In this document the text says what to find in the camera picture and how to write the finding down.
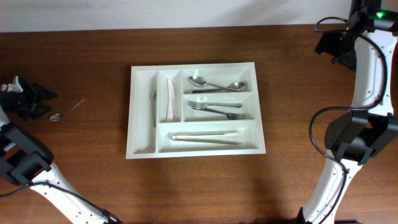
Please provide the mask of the small dark teaspoon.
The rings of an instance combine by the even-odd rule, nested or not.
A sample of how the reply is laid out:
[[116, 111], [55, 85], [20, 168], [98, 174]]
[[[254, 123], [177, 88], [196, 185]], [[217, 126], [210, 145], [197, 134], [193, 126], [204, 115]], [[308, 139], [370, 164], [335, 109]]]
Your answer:
[[82, 99], [79, 101], [77, 104], [72, 106], [70, 109], [64, 111], [63, 113], [55, 113], [50, 116], [51, 121], [61, 121], [69, 112], [73, 111], [76, 107], [78, 107], [80, 104], [82, 104], [85, 101], [85, 99]]

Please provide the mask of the small steel teaspoon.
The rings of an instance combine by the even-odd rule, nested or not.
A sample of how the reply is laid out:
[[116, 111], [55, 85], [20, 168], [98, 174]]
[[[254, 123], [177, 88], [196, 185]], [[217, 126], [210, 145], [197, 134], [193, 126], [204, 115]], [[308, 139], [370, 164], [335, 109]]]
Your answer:
[[150, 93], [150, 103], [151, 103], [151, 112], [152, 112], [152, 122], [154, 127], [156, 127], [156, 103], [157, 100], [157, 90], [154, 90]]

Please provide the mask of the steel fork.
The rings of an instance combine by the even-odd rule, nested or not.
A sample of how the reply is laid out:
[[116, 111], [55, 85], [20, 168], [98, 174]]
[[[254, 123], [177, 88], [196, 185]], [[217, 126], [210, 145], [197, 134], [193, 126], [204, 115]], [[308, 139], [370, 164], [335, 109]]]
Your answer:
[[246, 116], [245, 114], [227, 113], [227, 112], [213, 110], [213, 109], [209, 109], [209, 108], [203, 108], [203, 109], [197, 108], [197, 110], [206, 111], [206, 112], [210, 112], [210, 113], [222, 114], [222, 115], [225, 115], [230, 120], [247, 119], [248, 118], [248, 116]]
[[224, 106], [224, 107], [232, 107], [232, 108], [241, 108], [243, 106], [242, 103], [206, 103], [206, 102], [197, 102], [197, 101], [187, 101], [188, 106], [193, 106], [195, 108], [206, 108], [207, 106]]

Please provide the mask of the pink plastic knife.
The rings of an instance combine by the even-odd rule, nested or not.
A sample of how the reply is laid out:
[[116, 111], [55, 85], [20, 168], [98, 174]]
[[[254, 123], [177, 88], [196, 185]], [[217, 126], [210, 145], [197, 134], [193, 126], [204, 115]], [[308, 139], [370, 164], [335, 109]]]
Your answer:
[[168, 90], [168, 103], [167, 103], [166, 121], [172, 122], [174, 120], [173, 99], [175, 97], [175, 89], [171, 79], [167, 80], [167, 90]]

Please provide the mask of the steel tweezers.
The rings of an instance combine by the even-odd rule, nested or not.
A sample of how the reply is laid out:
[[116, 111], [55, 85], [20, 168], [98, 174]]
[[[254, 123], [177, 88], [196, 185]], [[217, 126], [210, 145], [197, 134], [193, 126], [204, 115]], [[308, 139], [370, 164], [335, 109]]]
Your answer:
[[233, 141], [228, 139], [228, 137], [234, 135], [236, 135], [236, 133], [172, 134], [170, 138], [173, 141], [202, 142], [202, 143], [211, 143], [211, 144], [231, 144], [231, 145], [241, 144], [241, 141]]

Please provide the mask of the steel tablespoon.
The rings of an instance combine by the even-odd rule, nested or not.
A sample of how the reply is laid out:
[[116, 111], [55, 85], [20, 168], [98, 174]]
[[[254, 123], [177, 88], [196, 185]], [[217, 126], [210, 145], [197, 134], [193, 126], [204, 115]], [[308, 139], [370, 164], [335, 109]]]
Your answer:
[[217, 84], [213, 84], [213, 83], [208, 83], [204, 78], [199, 77], [197, 75], [188, 77], [188, 81], [192, 85], [194, 85], [196, 87], [201, 87], [202, 88], [202, 87], [206, 87], [206, 86], [209, 85], [209, 86], [214, 86], [214, 87], [221, 88], [221, 89], [226, 89], [225, 86], [221, 86], [221, 85], [217, 85]]
[[207, 89], [207, 90], [193, 90], [192, 93], [222, 93], [222, 92], [241, 92], [248, 89], [247, 82], [234, 82], [226, 87], [226, 89]]

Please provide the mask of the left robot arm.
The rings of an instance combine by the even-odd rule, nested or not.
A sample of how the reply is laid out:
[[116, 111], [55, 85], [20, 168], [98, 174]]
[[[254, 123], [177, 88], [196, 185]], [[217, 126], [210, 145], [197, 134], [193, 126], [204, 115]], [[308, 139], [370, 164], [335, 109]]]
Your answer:
[[55, 97], [19, 77], [1, 85], [1, 177], [19, 186], [18, 192], [37, 192], [72, 223], [120, 223], [116, 215], [82, 197], [64, 178], [52, 152], [7, 117], [13, 112], [21, 119], [37, 119], [50, 111], [43, 101]]

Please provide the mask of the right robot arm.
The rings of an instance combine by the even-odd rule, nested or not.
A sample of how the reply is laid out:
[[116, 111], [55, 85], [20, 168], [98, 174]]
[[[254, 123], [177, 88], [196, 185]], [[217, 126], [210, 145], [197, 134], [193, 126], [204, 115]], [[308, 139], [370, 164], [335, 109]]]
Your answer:
[[322, 37], [317, 54], [331, 55], [356, 72], [350, 106], [334, 106], [317, 111], [310, 121], [324, 112], [344, 111], [325, 133], [326, 149], [313, 146], [326, 158], [310, 200], [294, 223], [335, 223], [341, 200], [352, 181], [370, 158], [376, 157], [397, 137], [397, 118], [391, 103], [392, 59], [397, 44], [397, 12], [385, 1], [354, 0], [349, 16], [341, 20], [343, 29], [319, 29]]

